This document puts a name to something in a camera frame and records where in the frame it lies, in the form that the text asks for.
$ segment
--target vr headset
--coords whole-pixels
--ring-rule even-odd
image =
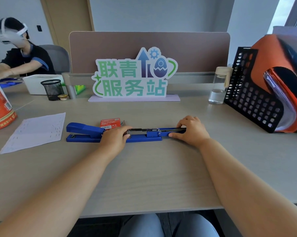
[[[0,42],[4,44],[14,44],[20,42],[23,39],[22,34],[24,34],[28,30],[26,24],[23,23],[24,28],[18,32],[10,30],[5,31],[5,20],[6,18],[2,19],[2,24],[0,28]]]

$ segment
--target hand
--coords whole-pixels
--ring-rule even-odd
[[[186,116],[178,122],[176,128],[182,127],[183,125],[187,127],[185,133],[180,134],[172,132],[169,133],[168,136],[182,140],[197,148],[199,148],[205,140],[210,139],[209,133],[198,117]]]
[[[0,71],[0,79],[6,78],[12,74],[11,70]]]
[[[103,151],[113,160],[124,148],[125,142],[130,137],[129,134],[123,135],[131,126],[123,126],[105,131],[101,137],[98,151]]]

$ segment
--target pen holder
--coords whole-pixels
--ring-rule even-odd
[[[58,79],[44,80],[40,83],[44,86],[49,100],[60,100],[58,95],[64,94],[61,81]]]
[[[283,104],[253,83],[250,74],[257,53],[258,50],[248,47],[237,49],[224,102],[265,131],[273,133],[283,116]]]

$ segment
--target leg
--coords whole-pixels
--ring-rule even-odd
[[[219,235],[203,216],[190,214],[180,222],[175,237],[219,237]]]
[[[133,216],[122,228],[119,237],[164,237],[156,214]]]

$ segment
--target desk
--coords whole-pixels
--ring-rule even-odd
[[[0,220],[18,204],[78,162],[96,143],[67,143],[70,122],[99,125],[120,117],[135,128],[175,127],[198,116],[211,137],[290,201],[297,203],[297,134],[268,134],[227,105],[208,104],[208,91],[178,91],[180,102],[90,103],[86,91],[75,100],[48,101],[23,84],[7,97],[18,119],[0,130],[0,150],[23,119],[66,112],[59,142],[0,155]],[[107,167],[81,217],[221,208],[196,149],[173,139],[128,143]]]

